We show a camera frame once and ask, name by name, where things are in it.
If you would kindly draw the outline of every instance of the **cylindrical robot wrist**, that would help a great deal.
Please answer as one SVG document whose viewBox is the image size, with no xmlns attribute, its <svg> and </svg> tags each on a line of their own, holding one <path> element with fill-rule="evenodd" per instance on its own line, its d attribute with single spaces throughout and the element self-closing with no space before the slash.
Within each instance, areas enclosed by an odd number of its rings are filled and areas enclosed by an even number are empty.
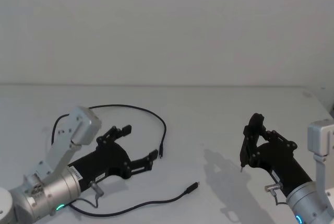
<svg viewBox="0 0 334 224">
<path fill-rule="evenodd" d="M 287 204 L 299 224 L 311 224 L 322 215 L 326 206 L 321 202 L 315 182 L 306 182 L 295 188 L 287 197 Z"/>
<path fill-rule="evenodd" d="M 59 178 L 45 183 L 43 191 L 29 196 L 24 185 L 10 191 L 18 222 L 32 224 L 46 215 L 54 215 L 57 210 L 80 196 L 80 186 L 73 171 L 66 168 Z"/>
</svg>

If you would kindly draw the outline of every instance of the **blue led light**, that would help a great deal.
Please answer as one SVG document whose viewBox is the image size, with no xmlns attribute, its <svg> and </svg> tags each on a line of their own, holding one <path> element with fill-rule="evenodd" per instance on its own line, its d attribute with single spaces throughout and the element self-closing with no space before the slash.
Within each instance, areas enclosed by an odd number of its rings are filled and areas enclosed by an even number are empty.
<svg viewBox="0 0 334 224">
<path fill-rule="evenodd" d="M 296 219 L 297 219 L 299 224 L 303 224 L 303 220 L 299 215 L 296 215 Z"/>
<path fill-rule="evenodd" d="M 56 208 L 56 211 L 58 211 L 59 209 L 61 209 L 61 208 L 63 208 L 63 207 L 65 207 L 65 205 L 64 205 L 64 204 L 61 204 L 59 207 Z"/>
</svg>

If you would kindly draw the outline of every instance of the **green led light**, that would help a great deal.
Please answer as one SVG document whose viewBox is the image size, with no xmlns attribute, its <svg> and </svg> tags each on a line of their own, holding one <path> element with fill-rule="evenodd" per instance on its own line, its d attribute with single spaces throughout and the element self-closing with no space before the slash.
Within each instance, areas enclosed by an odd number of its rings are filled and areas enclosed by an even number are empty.
<svg viewBox="0 0 334 224">
<path fill-rule="evenodd" d="M 59 209 L 61 209 L 61 208 L 63 208 L 63 207 L 65 207 L 65 205 L 64 205 L 64 204 L 61 204 L 59 207 L 56 208 L 56 211 L 58 211 Z"/>
</svg>

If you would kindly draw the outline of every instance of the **white wall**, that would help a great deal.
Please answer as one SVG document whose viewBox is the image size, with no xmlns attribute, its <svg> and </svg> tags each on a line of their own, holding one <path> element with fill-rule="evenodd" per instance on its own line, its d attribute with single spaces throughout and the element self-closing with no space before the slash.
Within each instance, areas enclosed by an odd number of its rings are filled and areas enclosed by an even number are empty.
<svg viewBox="0 0 334 224">
<path fill-rule="evenodd" d="M 334 100 L 334 0 L 0 0 L 0 82 L 308 86 Z"/>
</svg>

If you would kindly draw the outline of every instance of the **cable plug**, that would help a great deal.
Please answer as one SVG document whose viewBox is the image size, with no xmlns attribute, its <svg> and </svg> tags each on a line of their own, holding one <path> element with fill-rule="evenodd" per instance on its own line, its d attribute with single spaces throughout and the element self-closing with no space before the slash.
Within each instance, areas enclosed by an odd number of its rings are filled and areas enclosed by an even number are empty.
<svg viewBox="0 0 334 224">
<path fill-rule="evenodd" d="M 122 137 L 125 137 L 126 135 L 129 135 L 132 131 L 132 126 L 131 125 L 127 125 L 125 127 L 122 128 Z"/>
<path fill-rule="evenodd" d="M 199 182 L 195 182 L 194 184 L 192 184 L 191 186 L 189 186 L 185 191 L 184 194 L 190 194 L 192 191 L 194 191 L 195 189 L 197 189 L 199 186 Z"/>
<path fill-rule="evenodd" d="M 159 147 L 159 157 L 160 159 L 163 157 L 163 144 L 162 143 L 160 144 L 160 147 Z"/>
<path fill-rule="evenodd" d="M 272 195 L 273 197 L 276 197 L 276 196 L 277 196 L 277 194 L 276 194 L 276 192 L 275 192 L 274 190 L 270 190 L 269 192 L 271 193 L 271 195 Z"/>
<path fill-rule="evenodd" d="M 96 193 L 95 200 L 98 200 L 104 195 L 104 191 L 96 184 L 96 182 L 92 181 L 89 183 L 89 185 Z"/>
</svg>

